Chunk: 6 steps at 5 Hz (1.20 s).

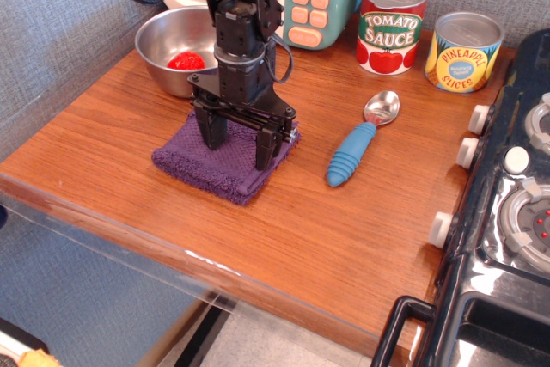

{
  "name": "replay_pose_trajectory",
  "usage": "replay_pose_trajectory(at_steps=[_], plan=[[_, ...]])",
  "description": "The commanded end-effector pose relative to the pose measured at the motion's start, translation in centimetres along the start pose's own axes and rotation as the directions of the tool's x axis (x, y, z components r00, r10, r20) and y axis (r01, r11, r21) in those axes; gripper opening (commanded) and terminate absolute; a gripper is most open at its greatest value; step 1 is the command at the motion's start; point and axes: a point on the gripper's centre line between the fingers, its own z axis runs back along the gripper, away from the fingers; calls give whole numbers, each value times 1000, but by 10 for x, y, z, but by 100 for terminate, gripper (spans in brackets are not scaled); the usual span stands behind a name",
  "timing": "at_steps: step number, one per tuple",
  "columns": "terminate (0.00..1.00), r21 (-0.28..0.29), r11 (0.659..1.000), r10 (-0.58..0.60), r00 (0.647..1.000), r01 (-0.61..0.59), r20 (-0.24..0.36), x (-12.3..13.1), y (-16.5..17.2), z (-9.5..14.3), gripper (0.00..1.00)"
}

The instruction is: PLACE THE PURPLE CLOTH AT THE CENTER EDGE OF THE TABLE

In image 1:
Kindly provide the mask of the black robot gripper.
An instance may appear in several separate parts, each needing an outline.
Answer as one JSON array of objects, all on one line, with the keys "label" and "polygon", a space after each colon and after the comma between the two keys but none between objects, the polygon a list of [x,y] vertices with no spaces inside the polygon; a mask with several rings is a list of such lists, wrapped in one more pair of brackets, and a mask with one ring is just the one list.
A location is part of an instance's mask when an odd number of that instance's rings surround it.
[{"label": "black robot gripper", "polygon": [[214,49],[218,69],[214,74],[193,73],[192,104],[204,143],[218,149],[227,136],[228,121],[257,131],[255,167],[266,170],[278,156],[283,142],[296,133],[296,111],[280,98],[276,83],[284,83],[292,70],[290,61],[281,79],[275,76],[276,48],[264,46],[249,58]]}]

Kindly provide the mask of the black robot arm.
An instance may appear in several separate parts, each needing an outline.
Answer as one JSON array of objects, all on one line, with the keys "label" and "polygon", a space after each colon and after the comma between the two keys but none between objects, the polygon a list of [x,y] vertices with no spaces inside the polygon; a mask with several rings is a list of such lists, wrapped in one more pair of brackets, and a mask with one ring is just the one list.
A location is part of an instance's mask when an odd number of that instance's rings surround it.
[{"label": "black robot arm", "polygon": [[255,167],[266,170],[294,137],[296,111],[274,89],[289,78],[276,75],[276,49],[286,46],[276,33],[284,7],[278,0],[206,1],[217,73],[189,77],[199,130],[211,150],[223,144],[229,122],[254,130]]}]

